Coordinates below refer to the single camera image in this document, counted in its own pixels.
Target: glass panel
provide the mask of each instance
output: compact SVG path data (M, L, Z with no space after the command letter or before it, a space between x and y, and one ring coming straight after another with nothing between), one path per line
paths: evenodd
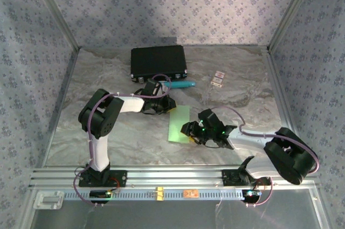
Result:
M172 89L170 96L180 105L189 105L190 120L214 106L236 108L248 128L272 131L281 127L264 56L259 47L185 47L187 80L195 87ZM226 73L222 88L210 85L217 70ZM133 83L130 50L80 50L67 91L60 120L46 165L84 165L89 159L88 138L78 115L99 88L109 92L133 93L144 85ZM239 124L229 110L215 110L224 124ZM194 143L168 142L169 114L121 113L109 135L108 155L112 165L157 164L240 164L241 158L229 149L209 149Z
M320 228L309 190L274 191L262 206L240 201L136 201L111 202L91 207L65 201L61 210L40 210L32 229L93 228Z

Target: patterned wallpaper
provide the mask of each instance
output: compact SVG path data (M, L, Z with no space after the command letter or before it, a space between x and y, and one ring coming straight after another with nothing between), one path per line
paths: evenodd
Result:
M56 0L82 47L267 45L291 0Z
M302 139L345 228L345 0L305 0L274 54Z
M0 228L40 166L72 49L42 0L0 0Z

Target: marble surface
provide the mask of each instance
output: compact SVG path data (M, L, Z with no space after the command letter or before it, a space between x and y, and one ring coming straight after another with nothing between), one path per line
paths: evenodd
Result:
M206 108L226 105L243 115L247 129L268 131L281 127L261 48L204 46L184 50L188 80L195 81L196 87L172 89L170 96L179 105L191 106L191 121ZM216 70L226 73L222 88L210 85ZM88 140L78 114L98 88L132 93L143 87L131 81L129 72L130 49L80 50L46 165L87 162ZM240 123L236 114L227 109L217 109L215 113L225 124ZM249 154L209 149L192 142L171 143L168 127L169 114L122 113L109 135L111 164L240 164Z

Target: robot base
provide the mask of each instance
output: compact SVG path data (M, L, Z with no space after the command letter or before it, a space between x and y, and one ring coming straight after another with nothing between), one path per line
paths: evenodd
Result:
M125 187L127 181L126 170L110 170L110 164L102 172L92 168L87 169L80 175L79 187L81 188L116 188Z

